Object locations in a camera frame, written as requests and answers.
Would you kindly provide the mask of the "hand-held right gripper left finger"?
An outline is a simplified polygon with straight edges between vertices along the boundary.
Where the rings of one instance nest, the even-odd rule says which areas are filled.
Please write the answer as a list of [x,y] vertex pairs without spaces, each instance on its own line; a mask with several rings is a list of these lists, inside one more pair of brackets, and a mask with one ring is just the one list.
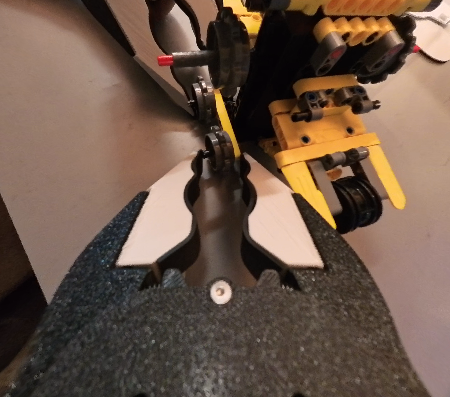
[[155,276],[185,272],[200,252],[193,206],[200,195],[202,151],[193,152],[148,189],[148,196],[116,260],[116,267],[146,267]]

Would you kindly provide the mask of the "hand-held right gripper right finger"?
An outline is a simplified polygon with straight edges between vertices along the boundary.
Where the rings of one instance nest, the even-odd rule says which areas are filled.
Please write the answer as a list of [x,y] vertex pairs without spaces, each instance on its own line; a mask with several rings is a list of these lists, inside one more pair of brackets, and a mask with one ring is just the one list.
[[241,256],[250,273],[322,269],[323,260],[295,202],[297,194],[249,154],[240,158],[246,205]]

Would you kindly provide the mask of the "yellow beam with two wheels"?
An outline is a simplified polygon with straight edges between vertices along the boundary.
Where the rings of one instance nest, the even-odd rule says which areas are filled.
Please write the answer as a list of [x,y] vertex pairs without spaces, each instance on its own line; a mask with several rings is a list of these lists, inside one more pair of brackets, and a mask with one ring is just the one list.
[[192,84],[191,99],[197,100],[197,105],[191,108],[195,117],[210,129],[205,136],[205,148],[214,152],[212,157],[207,158],[211,169],[217,173],[230,171],[235,160],[240,157],[229,116],[233,100],[223,99],[221,92],[201,75]]

